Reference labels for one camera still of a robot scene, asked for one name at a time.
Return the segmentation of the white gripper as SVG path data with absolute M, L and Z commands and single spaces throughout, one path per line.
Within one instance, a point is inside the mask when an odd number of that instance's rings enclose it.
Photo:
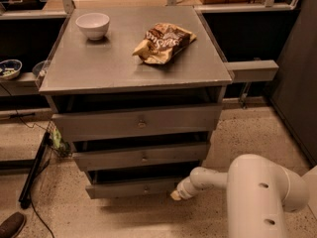
M 196 196 L 201 191 L 201 186 L 194 178 L 187 177 L 183 179 L 177 188 L 170 194 L 170 197 L 175 201 L 189 199 Z

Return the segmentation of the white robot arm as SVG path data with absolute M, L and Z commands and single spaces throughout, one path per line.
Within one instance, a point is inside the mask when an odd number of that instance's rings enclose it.
M 225 173 L 193 169 L 170 196 L 189 199 L 213 187 L 226 190 L 228 238 L 288 238 L 284 214 L 302 210 L 310 199 L 303 177 L 253 154 L 240 155 Z

